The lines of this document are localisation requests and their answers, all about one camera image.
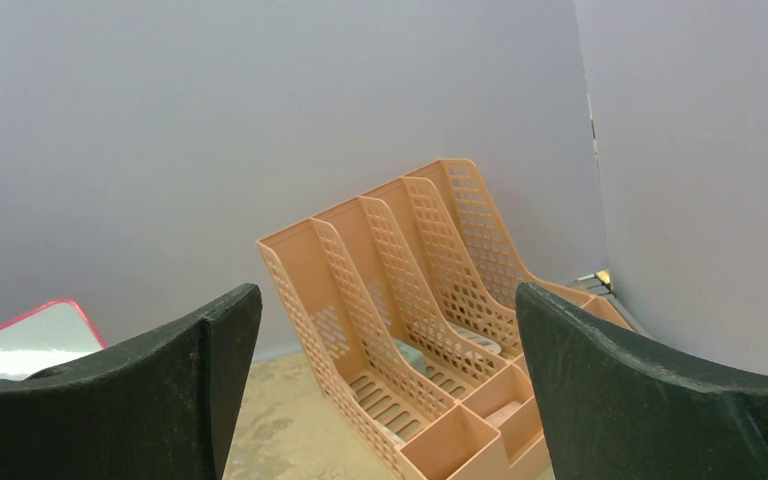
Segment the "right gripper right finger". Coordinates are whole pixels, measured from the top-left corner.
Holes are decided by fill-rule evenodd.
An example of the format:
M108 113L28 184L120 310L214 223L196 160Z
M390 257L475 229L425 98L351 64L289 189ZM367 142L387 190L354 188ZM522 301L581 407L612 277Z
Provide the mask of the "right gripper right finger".
M768 376L603 320L534 283L516 315L558 479L768 479Z

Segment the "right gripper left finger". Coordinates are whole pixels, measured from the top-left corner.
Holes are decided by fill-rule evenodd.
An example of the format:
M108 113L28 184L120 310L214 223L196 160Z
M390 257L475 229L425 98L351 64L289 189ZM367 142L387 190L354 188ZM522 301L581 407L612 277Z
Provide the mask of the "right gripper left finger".
M261 322L244 283L99 352L0 379L0 479L219 479Z

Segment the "pink framed whiteboard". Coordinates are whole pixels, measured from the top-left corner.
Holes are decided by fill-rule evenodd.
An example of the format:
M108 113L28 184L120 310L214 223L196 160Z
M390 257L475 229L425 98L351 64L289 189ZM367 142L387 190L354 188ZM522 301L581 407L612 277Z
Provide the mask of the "pink framed whiteboard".
M106 347L77 302L55 299L0 324L0 379L23 380Z

